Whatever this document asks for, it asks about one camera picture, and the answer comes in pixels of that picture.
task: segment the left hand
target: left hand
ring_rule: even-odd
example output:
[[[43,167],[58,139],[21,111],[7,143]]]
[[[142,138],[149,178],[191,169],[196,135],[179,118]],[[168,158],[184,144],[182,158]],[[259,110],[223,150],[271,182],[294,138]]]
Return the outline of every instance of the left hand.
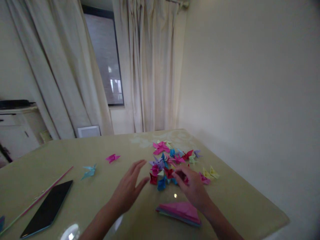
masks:
[[[141,190],[149,181],[150,178],[145,177],[136,187],[138,175],[145,164],[146,160],[134,162],[114,191],[109,203],[115,208],[114,210],[116,210],[119,215],[124,214],[132,207]]]

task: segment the cabinet drawer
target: cabinet drawer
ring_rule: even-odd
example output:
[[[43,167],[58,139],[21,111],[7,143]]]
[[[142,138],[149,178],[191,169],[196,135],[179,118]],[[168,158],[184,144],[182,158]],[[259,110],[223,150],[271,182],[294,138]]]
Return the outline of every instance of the cabinet drawer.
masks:
[[[0,126],[14,126],[20,125],[17,115],[13,114],[0,114]]]

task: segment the hand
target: hand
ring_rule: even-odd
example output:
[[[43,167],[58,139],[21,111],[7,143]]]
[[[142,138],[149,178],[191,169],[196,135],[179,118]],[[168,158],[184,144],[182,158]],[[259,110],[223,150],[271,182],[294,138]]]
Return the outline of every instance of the hand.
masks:
[[[146,160],[134,162],[114,191],[109,203],[115,208],[114,210],[116,210],[119,216],[132,207],[141,190],[149,181],[149,177],[145,177],[136,187],[138,175],[145,164]]]
[[[172,175],[177,180],[182,192],[186,195],[189,202],[200,212],[205,211],[208,206],[212,204],[208,193],[203,187],[201,176],[198,173],[192,171],[189,167],[180,165],[176,167],[176,170]],[[185,175],[188,178],[188,185],[184,183],[184,179],[181,179],[181,175]]]

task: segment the straw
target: straw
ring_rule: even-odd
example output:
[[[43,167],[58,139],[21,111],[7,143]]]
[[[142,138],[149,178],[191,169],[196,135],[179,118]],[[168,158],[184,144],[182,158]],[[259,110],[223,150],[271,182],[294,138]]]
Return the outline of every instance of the straw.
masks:
[[[24,210],[15,220],[13,220],[9,226],[7,226],[2,232],[0,232],[0,236],[7,231],[20,217],[22,217],[23,215],[25,215],[37,202],[40,201],[41,198],[43,198],[71,169],[73,168],[73,166],[71,168],[69,168],[68,171],[66,171],[60,178],[58,178],[39,198],[37,198],[36,200],[33,201],[33,203],[26,209]]]

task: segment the window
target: window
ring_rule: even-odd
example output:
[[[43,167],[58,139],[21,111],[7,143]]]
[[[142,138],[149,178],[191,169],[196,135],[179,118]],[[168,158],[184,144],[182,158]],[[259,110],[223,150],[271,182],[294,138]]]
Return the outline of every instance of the window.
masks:
[[[113,12],[82,6],[109,106],[123,106]]]

